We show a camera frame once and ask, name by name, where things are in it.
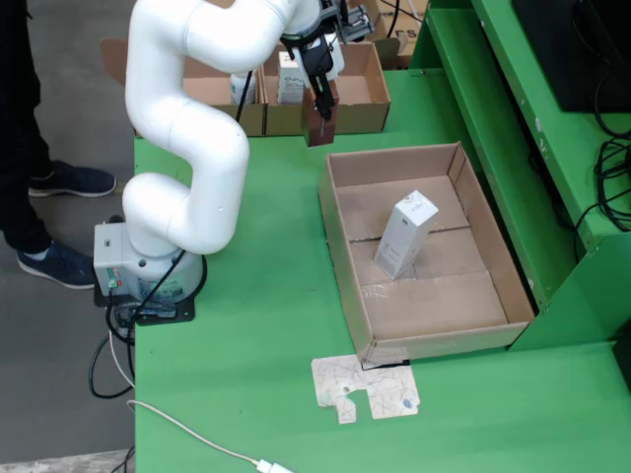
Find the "black monitor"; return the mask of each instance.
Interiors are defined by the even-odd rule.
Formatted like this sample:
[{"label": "black monitor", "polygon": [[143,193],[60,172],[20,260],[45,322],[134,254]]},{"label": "black monitor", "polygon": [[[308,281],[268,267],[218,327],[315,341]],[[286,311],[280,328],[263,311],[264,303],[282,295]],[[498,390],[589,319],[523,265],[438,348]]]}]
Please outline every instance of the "black monitor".
[{"label": "black monitor", "polygon": [[513,0],[530,45],[566,111],[631,111],[631,0]]}]

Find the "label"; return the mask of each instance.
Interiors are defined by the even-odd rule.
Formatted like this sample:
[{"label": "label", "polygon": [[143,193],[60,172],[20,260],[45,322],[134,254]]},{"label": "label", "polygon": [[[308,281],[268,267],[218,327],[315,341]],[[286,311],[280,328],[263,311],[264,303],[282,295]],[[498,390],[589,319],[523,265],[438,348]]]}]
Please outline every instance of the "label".
[{"label": "label", "polygon": [[[149,293],[158,284],[158,281],[145,281],[144,279],[138,279],[138,286],[140,289],[140,297],[145,299],[149,296]],[[152,301],[164,301],[167,299],[175,299],[184,294],[183,284],[178,278],[169,279],[163,283],[156,294],[151,297]]]}]

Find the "green workbench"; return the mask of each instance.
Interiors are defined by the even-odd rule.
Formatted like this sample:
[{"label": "green workbench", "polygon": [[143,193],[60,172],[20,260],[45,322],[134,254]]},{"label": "green workbench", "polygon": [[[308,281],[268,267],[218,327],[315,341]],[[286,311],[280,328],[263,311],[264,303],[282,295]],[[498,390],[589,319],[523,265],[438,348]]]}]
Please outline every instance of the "green workbench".
[{"label": "green workbench", "polygon": [[[190,323],[137,330],[137,399],[220,445],[308,472],[624,471],[631,397],[607,343],[496,350],[413,362],[417,416],[375,421],[363,391],[358,422],[317,406],[311,360],[353,353],[316,184],[328,152],[462,141],[476,146],[441,69],[387,72],[386,131],[250,140],[237,233],[209,256]],[[136,139],[136,170],[183,182],[190,167]],[[252,472],[155,414],[136,412],[139,473]]]},{"label": "green workbench", "polygon": [[[631,234],[598,209],[587,214],[578,236],[563,228],[529,163],[527,142],[535,143],[577,225],[596,203],[594,165],[607,136],[592,113],[560,109],[512,0],[434,0],[425,18],[412,67],[447,75],[481,178],[539,310],[514,348],[615,338],[631,313],[625,297],[631,285]],[[629,113],[608,113],[604,119],[615,129],[631,128]],[[629,186],[628,176],[621,175],[607,183],[607,195]],[[630,203],[625,196],[614,205],[628,210]]]}]

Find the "black mount plate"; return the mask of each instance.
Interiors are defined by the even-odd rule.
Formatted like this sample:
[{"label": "black mount plate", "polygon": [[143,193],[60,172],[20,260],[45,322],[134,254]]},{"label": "black mount plate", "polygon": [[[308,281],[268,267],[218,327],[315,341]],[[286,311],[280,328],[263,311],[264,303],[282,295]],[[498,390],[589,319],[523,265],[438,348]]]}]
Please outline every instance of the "black mount plate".
[{"label": "black mount plate", "polygon": [[[206,258],[202,257],[203,264],[203,272],[201,276],[201,281],[199,282],[199,286],[197,289],[188,296],[183,301],[175,304],[175,316],[172,317],[159,317],[152,315],[142,315],[138,317],[136,323],[140,326],[148,326],[148,325],[164,325],[169,323],[181,323],[181,322],[190,322],[193,318],[195,318],[195,297],[199,294],[201,289],[206,284],[206,276],[208,274],[208,268],[206,266]],[[107,307],[107,298],[101,292],[99,285],[95,285],[94,288],[94,303],[97,307]],[[116,313],[116,307],[120,305],[126,304],[137,304],[140,305],[140,301],[132,298],[131,296],[113,296],[111,298],[112,302],[112,311]]]}]

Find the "paper sheet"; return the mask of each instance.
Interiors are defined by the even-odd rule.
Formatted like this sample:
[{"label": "paper sheet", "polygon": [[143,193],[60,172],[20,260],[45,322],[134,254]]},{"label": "paper sheet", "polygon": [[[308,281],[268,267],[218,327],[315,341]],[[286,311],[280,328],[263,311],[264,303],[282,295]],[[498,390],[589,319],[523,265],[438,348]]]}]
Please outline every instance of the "paper sheet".
[{"label": "paper sheet", "polygon": [[347,394],[366,390],[373,419],[418,414],[421,400],[411,367],[363,371],[356,355],[312,361],[315,394],[320,407],[337,410],[340,424],[357,420],[356,407]]}]

